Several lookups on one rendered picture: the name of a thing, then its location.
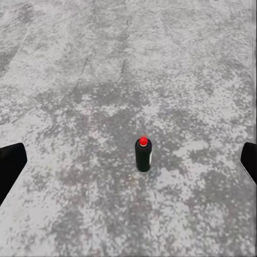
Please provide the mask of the pesticide atomizer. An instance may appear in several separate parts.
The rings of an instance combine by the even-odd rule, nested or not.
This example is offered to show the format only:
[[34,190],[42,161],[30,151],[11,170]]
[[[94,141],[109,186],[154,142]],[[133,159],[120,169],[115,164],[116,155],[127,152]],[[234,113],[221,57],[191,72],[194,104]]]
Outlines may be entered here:
[[152,142],[143,136],[135,142],[135,159],[137,169],[140,172],[149,171],[152,161],[152,150]]

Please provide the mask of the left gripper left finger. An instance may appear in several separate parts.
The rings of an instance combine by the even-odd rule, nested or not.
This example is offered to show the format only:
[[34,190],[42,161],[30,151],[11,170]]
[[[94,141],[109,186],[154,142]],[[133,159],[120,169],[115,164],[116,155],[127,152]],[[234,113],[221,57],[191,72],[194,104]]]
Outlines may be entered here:
[[0,148],[0,206],[27,164],[23,143]]

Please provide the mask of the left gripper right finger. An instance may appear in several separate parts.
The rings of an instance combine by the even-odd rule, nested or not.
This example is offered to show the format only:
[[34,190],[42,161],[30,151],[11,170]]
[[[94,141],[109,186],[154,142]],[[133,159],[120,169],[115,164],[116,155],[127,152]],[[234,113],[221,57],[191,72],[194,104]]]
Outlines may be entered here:
[[257,144],[245,143],[240,161],[257,184]]

